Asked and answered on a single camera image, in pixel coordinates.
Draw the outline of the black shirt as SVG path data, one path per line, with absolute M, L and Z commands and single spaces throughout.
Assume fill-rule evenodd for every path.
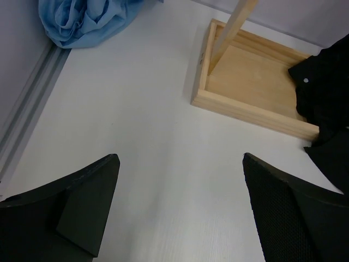
M 305 152 L 348 196 L 348 36 L 290 67 L 296 110 L 319 134 Z

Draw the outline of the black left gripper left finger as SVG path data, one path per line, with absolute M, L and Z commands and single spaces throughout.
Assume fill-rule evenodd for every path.
M 92 261 L 98 257 L 120 161 L 87 167 L 1 201 L 1 261 Z

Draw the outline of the light blue shirt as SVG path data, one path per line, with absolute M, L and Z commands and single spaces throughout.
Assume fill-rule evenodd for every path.
M 146 7 L 158 1 L 39 1 L 46 35 L 62 49 L 90 48 L 126 29 Z

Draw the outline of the aluminium frame rail left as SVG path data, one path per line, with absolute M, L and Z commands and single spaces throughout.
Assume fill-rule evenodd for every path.
M 70 52 L 47 45 L 5 121 L 1 130 L 1 198 Z

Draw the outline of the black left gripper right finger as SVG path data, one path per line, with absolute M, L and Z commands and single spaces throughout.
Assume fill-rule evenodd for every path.
M 243 172 L 265 261 L 348 261 L 348 199 L 251 153 Z

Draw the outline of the wooden clothes rack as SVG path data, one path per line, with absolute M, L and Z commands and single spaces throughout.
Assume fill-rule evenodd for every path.
M 203 38 L 191 103 L 300 139 L 318 126 L 296 110 L 288 69 L 308 54 L 243 30 L 256 1 L 239 1 L 227 22 L 212 19 Z

